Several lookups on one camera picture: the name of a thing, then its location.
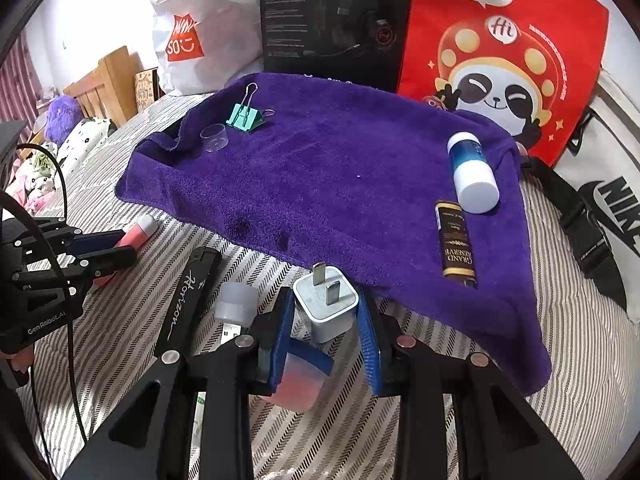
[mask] black box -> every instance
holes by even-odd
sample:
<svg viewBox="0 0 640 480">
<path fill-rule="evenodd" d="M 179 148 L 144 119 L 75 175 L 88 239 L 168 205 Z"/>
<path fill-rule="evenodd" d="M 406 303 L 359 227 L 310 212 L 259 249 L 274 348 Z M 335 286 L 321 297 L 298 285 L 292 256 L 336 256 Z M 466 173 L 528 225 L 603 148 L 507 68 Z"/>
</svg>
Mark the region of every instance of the black box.
<svg viewBox="0 0 640 480">
<path fill-rule="evenodd" d="M 264 69 L 395 92 L 411 0 L 260 0 Z"/>
</svg>

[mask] brown tube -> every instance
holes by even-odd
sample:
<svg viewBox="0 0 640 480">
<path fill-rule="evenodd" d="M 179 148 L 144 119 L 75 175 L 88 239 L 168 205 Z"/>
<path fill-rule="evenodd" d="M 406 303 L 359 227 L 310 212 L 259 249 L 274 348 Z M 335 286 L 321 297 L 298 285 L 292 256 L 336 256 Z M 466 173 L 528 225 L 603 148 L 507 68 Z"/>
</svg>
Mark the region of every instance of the brown tube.
<svg viewBox="0 0 640 480">
<path fill-rule="evenodd" d="M 478 288 L 476 270 L 462 208 L 454 202 L 436 204 L 442 252 L 442 274 L 465 286 Z"/>
</svg>

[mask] panda cartoon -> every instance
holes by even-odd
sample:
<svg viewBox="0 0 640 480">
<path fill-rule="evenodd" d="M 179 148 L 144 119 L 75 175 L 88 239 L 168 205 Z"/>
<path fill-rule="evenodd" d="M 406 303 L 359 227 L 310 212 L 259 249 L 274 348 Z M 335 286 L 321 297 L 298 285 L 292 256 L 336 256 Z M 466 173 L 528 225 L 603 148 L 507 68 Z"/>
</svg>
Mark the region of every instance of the panda cartoon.
<svg viewBox="0 0 640 480">
<path fill-rule="evenodd" d="M 506 16 L 450 27 L 438 48 L 436 94 L 447 110 L 490 118 L 525 148 L 542 136 L 558 92 L 548 50 Z"/>
</svg>

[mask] binder clip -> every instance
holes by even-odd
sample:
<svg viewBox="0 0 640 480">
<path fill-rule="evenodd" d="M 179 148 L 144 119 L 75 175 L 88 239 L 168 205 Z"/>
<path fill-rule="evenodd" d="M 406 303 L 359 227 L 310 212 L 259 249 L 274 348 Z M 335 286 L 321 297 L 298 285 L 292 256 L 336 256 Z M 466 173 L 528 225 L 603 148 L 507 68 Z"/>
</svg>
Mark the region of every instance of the binder clip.
<svg viewBox="0 0 640 480">
<path fill-rule="evenodd" d="M 241 132 L 250 133 L 266 122 L 265 117 L 275 114 L 273 110 L 265 110 L 264 113 L 261 113 L 259 110 L 251 108 L 251 99 L 257 91 L 258 85 L 256 83 L 249 83 L 246 86 L 242 102 L 234 106 L 231 117 L 229 117 L 226 124 L 237 128 Z"/>
</svg>

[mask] small transparent cup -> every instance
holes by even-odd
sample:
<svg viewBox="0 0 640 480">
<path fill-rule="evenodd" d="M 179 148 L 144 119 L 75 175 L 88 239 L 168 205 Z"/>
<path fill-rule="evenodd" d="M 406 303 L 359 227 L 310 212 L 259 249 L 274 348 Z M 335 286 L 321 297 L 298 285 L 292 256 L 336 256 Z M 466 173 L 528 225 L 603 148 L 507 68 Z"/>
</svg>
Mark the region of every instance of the small transparent cup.
<svg viewBox="0 0 640 480">
<path fill-rule="evenodd" d="M 226 126 L 221 123 L 207 126 L 200 132 L 200 138 L 207 152 L 217 152 L 229 143 L 229 137 L 226 134 Z"/>
</svg>

